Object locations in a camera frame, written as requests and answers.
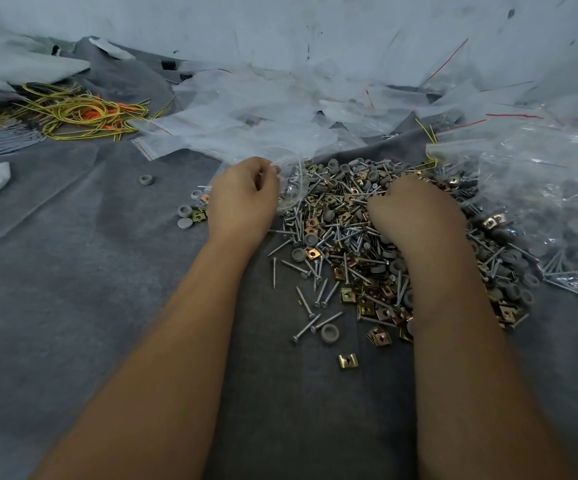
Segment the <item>pile of hardware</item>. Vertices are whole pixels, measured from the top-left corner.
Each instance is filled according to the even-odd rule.
[[[309,192],[293,209],[283,214],[283,229],[271,230],[287,240],[269,253],[273,263],[273,282],[276,286],[274,256],[292,246],[291,261],[280,263],[300,273],[311,285],[317,298],[315,308],[326,308],[339,289],[342,303],[357,308],[357,320],[371,322],[375,327],[367,334],[377,347],[390,345],[388,329],[397,336],[413,342],[413,292],[405,260],[397,247],[381,235],[369,220],[367,199],[383,194],[390,183],[403,175],[419,175],[458,202],[471,197],[477,188],[474,182],[460,177],[444,179],[439,170],[432,172],[429,164],[405,166],[389,160],[372,162],[356,159],[338,164],[335,159],[327,165],[311,164]],[[483,218],[473,205],[462,207],[469,217],[467,238],[477,256],[478,267],[500,327],[514,329],[528,316],[534,297],[528,289],[539,286],[542,275],[538,258],[511,242],[498,242],[491,230],[504,224],[504,215]],[[327,292],[329,278],[323,278],[323,266],[333,270],[333,285]],[[321,333],[323,341],[334,343],[339,331],[333,325],[341,313],[318,323],[303,290],[296,287],[299,303],[309,316],[307,326],[293,337],[298,342],[307,331]],[[343,369],[357,367],[355,355],[340,356]]]

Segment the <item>gray cloth surface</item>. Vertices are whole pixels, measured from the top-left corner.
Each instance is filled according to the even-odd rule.
[[[98,55],[88,57],[99,87],[109,88],[106,77],[134,78],[133,95],[168,100],[166,88],[141,92],[150,90],[144,67],[127,65],[138,61]],[[412,131],[338,157],[415,161],[423,144]],[[207,227],[181,231],[176,209],[219,162],[187,151],[148,162],[127,141],[48,141],[5,160],[13,177],[0,191],[0,479],[22,479],[189,269]],[[138,183],[146,173],[156,177],[148,187]],[[308,299],[313,292],[282,266],[272,289],[266,255],[280,241],[265,239],[240,287],[205,478],[416,478],[412,347],[374,348],[369,326],[337,303],[326,310],[345,311],[337,344],[308,333],[290,345],[306,323],[294,286]],[[549,288],[537,297],[509,340],[578,465],[578,297]],[[351,352],[360,368],[340,371],[336,356]]]

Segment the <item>bundle of gray wires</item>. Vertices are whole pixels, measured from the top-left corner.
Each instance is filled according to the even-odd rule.
[[[6,121],[0,127],[0,155],[14,153],[22,148],[40,143],[46,137],[17,121]]]

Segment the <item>hand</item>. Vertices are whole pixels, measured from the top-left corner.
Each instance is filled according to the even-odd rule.
[[[211,241],[255,251],[276,215],[278,170],[251,157],[215,178],[207,211]]]
[[[395,180],[384,196],[370,197],[375,228],[407,252],[464,239],[467,221],[455,201],[435,185],[407,175]]]

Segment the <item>person's left hand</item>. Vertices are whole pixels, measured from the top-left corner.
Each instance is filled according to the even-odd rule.
[[[276,215],[278,170],[251,157],[215,178],[207,209],[210,241],[255,251]]]

